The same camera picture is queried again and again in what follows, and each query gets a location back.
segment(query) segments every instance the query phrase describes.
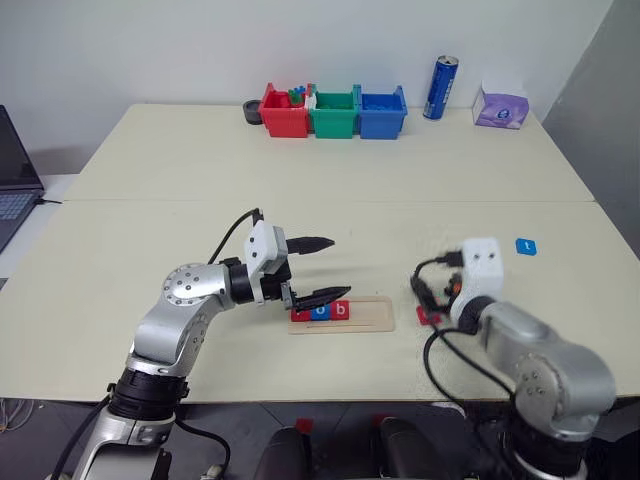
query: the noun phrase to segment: energy drink can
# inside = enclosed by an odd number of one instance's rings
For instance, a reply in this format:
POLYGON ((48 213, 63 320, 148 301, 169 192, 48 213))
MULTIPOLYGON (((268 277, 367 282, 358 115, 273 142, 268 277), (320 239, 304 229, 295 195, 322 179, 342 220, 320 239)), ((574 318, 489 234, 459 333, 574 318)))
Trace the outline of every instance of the energy drink can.
POLYGON ((424 106, 423 115, 426 118, 431 120, 440 120, 442 118, 457 70, 458 59, 456 57, 449 55, 438 57, 436 67, 433 70, 431 90, 429 90, 427 104, 424 106))

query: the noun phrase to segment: black cable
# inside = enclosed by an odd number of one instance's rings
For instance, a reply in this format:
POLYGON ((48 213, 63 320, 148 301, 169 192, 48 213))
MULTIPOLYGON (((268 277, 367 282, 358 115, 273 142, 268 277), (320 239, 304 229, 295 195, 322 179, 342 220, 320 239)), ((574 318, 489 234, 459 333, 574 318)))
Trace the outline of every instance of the black cable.
POLYGON ((218 442, 224 448, 224 463, 222 464, 222 469, 218 478, 223 478, 227 468, 229 467, 229 462, 231 461, 231 447, 227 443, 227 441, 222 438, 220 435, 216 435, 215 433, 207 432, 206 430, 200 430, 199 428, 192 427, 187 425, 179 418, 176 418, 176 425, 183 429, 185 432, 191 433, 193 435, 199 435, 201 437, 210 438, 218 442))
POLYGON ((82 421, 80 426, 76 429, 76 431, 73 432, 73 435, 67 442, 67 445, 65 445, 64 450, 60 454, 60 457, 58 457, 58 463, 56 463, 56 467, 53 469, 53 473, 51 474, 50 480, 59 480, 60 475, 62 474, 62 469, 64 468, 64 464, 67 463, 67 459, 69 458, 69 455, 73 450, 73 447, 75 446, 76 443, 78 443, 78 440, 80 439, 84 431, 87 429, 89 424, 93 421, 93 419, 96 418, 96 416, 100 413, 100 411, 104 407, 107 406, 110 399, 111 397, 107 395, 102 400, 100 400, 100 402, 91 409, 89 414, 85 417, 85 419, 82 421))
POLYGON ((44 198, 38 198, 35 201, 36 205, 44 205, 45 203, 57 203, 58 205, 62 205, 62 202, 59 202, 58 200, 46 200, 44 198))
POLYGON ((422 350, 422 361, 424 362, 424 369, 427 372, 427 376, 429 377, 429 380, 431 381, 431 383, 433 383, 433 386, 436 387, 436 389, 445 397, 447 398, 450 402, 455 403, 456 405, 458 405, 460 408, 464 409, 464 406, 462 404, 462 400, 456 398, 453 394, 451 394, 447 389, 445 389, 442 384, 436 379, 436 377, 433 375, 433 371, 431 370, 431 364, 429 363, 429 353, 431 352, 431 347, 433 346, 433 343, 441 336, 441 335, 445 335, 447 333, 450 332, 460 332, 462 333, 460 330, 458 330, 457 328, 443 328, 442 330, 438 330, 435 331, 431 334, 431 336, 427 339, 427 341, 424 344, 424 349, 422 350))
MULTIPOLYGON (((459 330, 457 328, 443 328, 442 330, 438 329, 437 327, 434 328, 433 333, 431 334, 431 336, 427 339, 427 341, 424 344, 424 349, 422 351, 422 359, 424 362, 424 368, 427 372, 427 376, 429 377, 429 380, 431 381, 431 383, 433 383, 433 385, 436 387, 436 389, 445 397, 447 398, 450 402, 455 403, 456 405, 458 405, 460 408, 462 408, 465 412, 465 405, 464 405, 464 401, 455 397, 451 392, 449 392, 447 389, 445 389, 442 384, 438 381, 438 379, 435 377, 435 375, 433 374, 433 371, 431 370, 431 364, 429 362, 429 353, 431 352, 431 347, 433 346, 434 342, 440 338, 442 340, 445 339, 445 335, 448 333, 462 333, 464 335, 470 335, 467 332, 464 332, 462 330, 459 330)), ((497 468, 505 468, 505 462, 502 459, 502 457, 496 455, 496 453, 491 449, 491 447, 489 447, 489 445, 487 445, 487 442, 485 441, 484 437, 482 436, 482 434, 480 433, 480 426, 484 423, 486 423, 487 421, 492 420, 492 418, 488 418, 488 419, 484 419, 484 420, 480 420, 478 422, 473 422, 471 421, 471 425, 472 425, 472 433, 473 436, 476 438, 478 444, 482 447, 482 450, 484 450, 485 454, 489 455, 490 457, 492 457, 495 465, 498 465, 497 468)))
POLYGON ((238 228, 238 225, 244 222, 247 218, 253 217, 253 216, 260 216, 260 209, 254 208, 253 210, 249 210, 244 215, 242 215, 238 220, 236 220, 233 223, 233 225, 231 225, 231 228, 229 228, 225 236, 222 237, 222 241, 220 242, 220 245, 218 245, 218 248, 216 248, 216 251, 213 252, 213 255, 211 255, 211 258, 207 262, 208 265, 211 265, 213 262, 216 261, 216 258, 218 258, 218 255, 220 254, 225 244, 229 240, 229 237, 231 236, 231 234, 234 232, 236 228, 238 228))
MULTIPOLYGON (((432 263, 451 263, 452 259, 454 259, 453 262, 457 263, 457 255, 455 257, 452 256, 454 253, 455 252, 449 252, 446 255, 442 256, 442 257, 432 258, 430 260, 426 260, 424 262, 419 263, 418 266, 415 269, 415 272, 414 272, 413 276, 411 277, 411 287, 413 288, 413 291, 416 294, 416 297, 418 297, 418 301, 420 302, 420 306, 422 306, 422 309, 424 310, 425 314, 428 314, 430 311, 434 311, 434 310, 435 311, 445 311, 445 310, 447 310, 447 308, 446 307, 441 307, 441 306, 437 306, 436 309, 433 308, 433 304, 435 304, 435 298, 433 296, 433 292, 427 286, 426 282, 419 278, 420 270, 422 270, 422 268, 424 266, 432 264, 432 263)), ((514 393, 512 392, 511 388, 509 388, 509 386, 505 382, 500 380, 497 376, 495 376, 493 373, 489 372, 486 368, 480 366, 477 362, 475 362, 474 360, 469 358, 467 355, 462 353, 462 351, 458 347, 456 347, 453 343, 451 343, 451 341, 445 335, 440 335, 440 333, 439 333, 440 330, 438 329, 437 326, 432 324, 431 327, 434 330, 434 334, 437 337, 440 337, 442 339, 444 344, 447 347, 449 347, 449 350, 451 350, 453 353, 455 353, 458 356, 458 358, 460 358, 467 365, 469 365, 470 367, 474 368, 475 370, 480 372, 482 375, 484 375, 486 378, 488 378, 489 380, 494 382, 496 385, 498 385, 500 388, 502 388, 502 390, 504 390, 507 393, 507 395, 509 397, 509 401, 513 401, 514 393)), ((433 342, 435 341, 435 338, 434 339, 429 338, 427 340, 427 342, 429 342, 429 340, 431 340, 431 344, 433 344, 433 342)))

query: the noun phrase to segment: green bin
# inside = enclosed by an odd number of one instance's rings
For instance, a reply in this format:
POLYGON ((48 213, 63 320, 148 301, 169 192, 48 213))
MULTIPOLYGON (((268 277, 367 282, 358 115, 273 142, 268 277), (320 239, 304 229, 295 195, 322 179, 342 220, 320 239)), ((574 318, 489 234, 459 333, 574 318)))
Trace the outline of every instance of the green bin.
POLYGON ((313 129, 317 138, 351 138, 356 132, 358 94, 360 85, 351 93, 322 93, 311 85, 315 105, 310 108, 313 129))

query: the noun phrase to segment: gray wall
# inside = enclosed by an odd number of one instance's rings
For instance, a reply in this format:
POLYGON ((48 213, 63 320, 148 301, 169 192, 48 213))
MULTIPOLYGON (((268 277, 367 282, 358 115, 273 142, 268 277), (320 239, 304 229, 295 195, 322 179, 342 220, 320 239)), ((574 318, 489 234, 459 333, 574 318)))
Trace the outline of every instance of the gray wall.
POLYGON ((640 0, 614 1, 544 127, 640 257, 640 0))

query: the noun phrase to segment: red block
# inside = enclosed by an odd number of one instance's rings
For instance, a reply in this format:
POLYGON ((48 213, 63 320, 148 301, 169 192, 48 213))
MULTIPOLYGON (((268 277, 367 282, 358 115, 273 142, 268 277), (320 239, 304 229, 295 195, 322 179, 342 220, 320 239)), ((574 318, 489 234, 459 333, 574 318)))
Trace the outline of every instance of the red block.
POLYGON ((310 322, 311 310, 305 310, 303 312, 296 312, 295 310, 291 310, 291 321, 292 322, 310 322))
POLYGON ((349 320, 349 300, 338 300, 329 305, 331 320, 349 320))
POLYGON ((418 314, 420 325, 438 325, 442 323, 442 318, 439 313, 430 313, 429 316, 427 316, 420 305, 416 307, 416 313, 418 314))

